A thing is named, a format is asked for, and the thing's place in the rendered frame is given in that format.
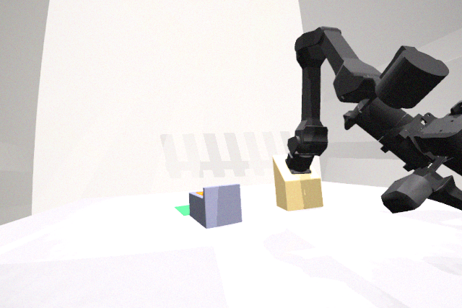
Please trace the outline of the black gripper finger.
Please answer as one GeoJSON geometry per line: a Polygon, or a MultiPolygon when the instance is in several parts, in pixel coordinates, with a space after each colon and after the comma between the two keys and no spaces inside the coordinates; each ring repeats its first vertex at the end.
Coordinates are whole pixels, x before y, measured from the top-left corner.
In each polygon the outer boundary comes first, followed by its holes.
{"type": "Polygon", "coordinates": [[[462,159],[452,157],[450,159],[446,159],[442,164],[462,176],[462,159]]]}
{"type": "Polygon", "coordinates": [[[456,186],[452,175],[444,177],[444,181],[427,199],[444,203],[462,211],[462,190],[456,186]]]}

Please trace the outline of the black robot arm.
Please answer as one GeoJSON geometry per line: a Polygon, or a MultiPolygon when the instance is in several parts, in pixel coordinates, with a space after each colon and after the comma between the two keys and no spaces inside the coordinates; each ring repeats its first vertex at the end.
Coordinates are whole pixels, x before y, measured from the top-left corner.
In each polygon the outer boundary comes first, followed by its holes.
{"type": "MultiPolygon", "coordinates": [[[[326,59],[335,73],[339,101],[359,103],[343,115],[344,129],[357,124],[377,141],[406,115],[401,108],[416,106],[449,74],[441,60],[405,45],[380,73],[357,57],[337,27],[321,26],[303,33],[296,39],[295,52],[302,69],[302,111],[287,144],[285,164],[290,174],[310,174],[314,156],[328,147],[328,128],[320,121],[321,65],[326,59]]],[[[406,129],[414,152],[427,162],[431,161],[425,156],[429,151],[462,159],[462,100],[445,117],[425,113],[422,120],[425,125],[418,131],[406,129]]]]}

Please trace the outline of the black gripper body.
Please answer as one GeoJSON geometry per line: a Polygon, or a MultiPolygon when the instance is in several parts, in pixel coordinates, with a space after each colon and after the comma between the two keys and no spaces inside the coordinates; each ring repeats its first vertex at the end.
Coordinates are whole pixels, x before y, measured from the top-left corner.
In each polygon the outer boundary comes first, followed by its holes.
{"type": "Polygon", "coordinates": [[[444,181],[444,178],[436,173],[437,168],[446,159],[452,158],[434,156],[429,151],[425,156],[431,161],[427,162],[424,156],[420,157],[418,153],[414,152],[407,138],[410,132],[407,131],[406,133],[406,129],[412,127],[418,131],[424,126],[421,122],[422,115],[419,113],[415,117],[411,117],[407,113],[395,127],[379,140],[379,143],[383,145],[380,148],[383,152],[386,153],[390,150],[405,162],[403,168],[406,171],[414,170],[411,175],[395,181],[380,196],[383,205],[392,214],[414,211],[419,208],[444,181]],[[431,166],[428,168],[430,164],[431,166]]]}

